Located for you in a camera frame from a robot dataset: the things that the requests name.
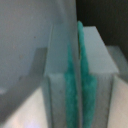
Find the gripper left finger with green pad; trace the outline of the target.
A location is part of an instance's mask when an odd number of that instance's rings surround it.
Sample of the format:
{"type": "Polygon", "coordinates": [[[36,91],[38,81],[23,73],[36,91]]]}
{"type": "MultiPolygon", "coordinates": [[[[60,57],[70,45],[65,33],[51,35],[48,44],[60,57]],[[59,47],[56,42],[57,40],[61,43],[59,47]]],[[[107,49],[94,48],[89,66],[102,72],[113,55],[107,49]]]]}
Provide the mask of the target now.
{"type": "Polygon", "coordinates": [[[71,41],[64,24],[51,27],[45,75],[50,85],[52,128],[67,128],[66,75],[74,71],[71,41]]]}

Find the gripper right finger with green pad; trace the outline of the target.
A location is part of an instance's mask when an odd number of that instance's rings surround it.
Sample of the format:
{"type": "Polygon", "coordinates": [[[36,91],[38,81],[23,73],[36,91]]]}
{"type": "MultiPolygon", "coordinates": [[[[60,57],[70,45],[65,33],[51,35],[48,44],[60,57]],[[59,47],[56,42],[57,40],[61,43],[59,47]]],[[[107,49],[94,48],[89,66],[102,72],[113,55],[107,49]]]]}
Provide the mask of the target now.
{"type": "Polygon", "coordinates": [[[85,28],[77,23],[80,45],[80,70],[82,82],[83,128],[91,128],[96,102],[98,80],[96,74],[118,73],[95,27],[85,28]]]}

